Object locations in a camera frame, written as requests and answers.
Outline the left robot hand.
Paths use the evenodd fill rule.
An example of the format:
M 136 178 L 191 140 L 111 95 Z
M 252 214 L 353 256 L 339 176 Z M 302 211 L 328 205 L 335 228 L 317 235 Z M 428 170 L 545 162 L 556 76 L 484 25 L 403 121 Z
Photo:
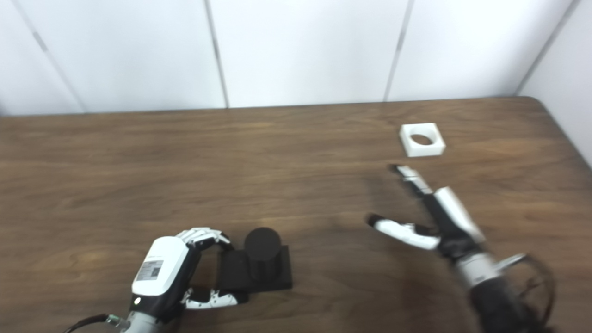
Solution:
M 202 252 L 218 245 L 223 251 L 234 247 L 222 231 L 208 227 L 183 230 L 175 236 L 157 238 L 151 245 L 132 282 L 129 311 L 166 323 L 184 310 L 205 310 L 241 305 L 249 301 L 245 292 L 206 290 L 198 296 L 190 287 Z

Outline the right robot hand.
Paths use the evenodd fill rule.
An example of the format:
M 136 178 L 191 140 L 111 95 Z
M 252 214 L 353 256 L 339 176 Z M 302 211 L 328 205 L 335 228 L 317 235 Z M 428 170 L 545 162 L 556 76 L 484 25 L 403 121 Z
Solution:
M 403 223 L 370 214 L 366 223 L 375 230 L 416 248 L 435 251 L 456 263 L 460 259 L 484 253 L 485 238 L 449 187 L 432 190 L 416 169 L 390 164 L 403 184 L 421 201 L 432 226 Z

